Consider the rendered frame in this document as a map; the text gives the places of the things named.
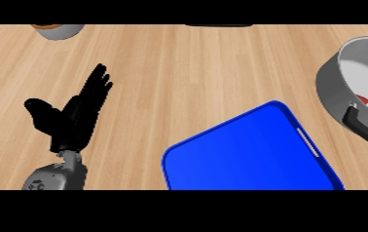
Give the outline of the black flat object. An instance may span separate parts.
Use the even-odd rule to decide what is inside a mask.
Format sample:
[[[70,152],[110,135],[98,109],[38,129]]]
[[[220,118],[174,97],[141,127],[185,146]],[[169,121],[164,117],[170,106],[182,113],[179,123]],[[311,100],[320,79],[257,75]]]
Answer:
[[[254,24],[186,24],[195,27],[220,27],[220,28],[236,28],[236,27],[251,27]]]

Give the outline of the grey metal pot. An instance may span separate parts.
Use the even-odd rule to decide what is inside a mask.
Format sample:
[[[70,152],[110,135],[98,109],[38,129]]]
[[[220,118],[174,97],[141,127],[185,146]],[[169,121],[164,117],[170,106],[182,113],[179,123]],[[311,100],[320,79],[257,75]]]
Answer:
[[[320,101],[336,121],[368,141],[368,36],[351,39],[317,73]]]

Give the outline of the blue tray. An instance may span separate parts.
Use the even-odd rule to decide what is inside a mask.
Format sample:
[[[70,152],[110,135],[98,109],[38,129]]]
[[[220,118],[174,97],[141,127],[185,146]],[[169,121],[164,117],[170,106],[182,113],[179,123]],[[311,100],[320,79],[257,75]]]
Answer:
[[[342,190],[344,184],[286,104],[266,103],[163,155],[171,190]]]

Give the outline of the grey cup with orange content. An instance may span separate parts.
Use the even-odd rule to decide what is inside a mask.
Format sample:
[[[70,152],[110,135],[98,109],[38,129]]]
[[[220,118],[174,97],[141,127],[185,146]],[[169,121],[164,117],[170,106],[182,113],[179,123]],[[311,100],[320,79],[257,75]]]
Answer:
[[[33,28],[39,34],[52,41],[74,37],[85,29],[83,24],[35,24]]]

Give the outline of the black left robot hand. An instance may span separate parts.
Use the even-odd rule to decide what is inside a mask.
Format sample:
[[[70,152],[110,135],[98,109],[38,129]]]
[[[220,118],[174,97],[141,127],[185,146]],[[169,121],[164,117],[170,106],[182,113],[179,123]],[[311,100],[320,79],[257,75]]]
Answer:
[[[99,111],[113,85],[107,66],[99,64],[82,92],[71,97],[63,110],[39,98],[30,98],[26,101],[35,127],[51,135],[54,153],[65,150],[80,152],[89,146]]]

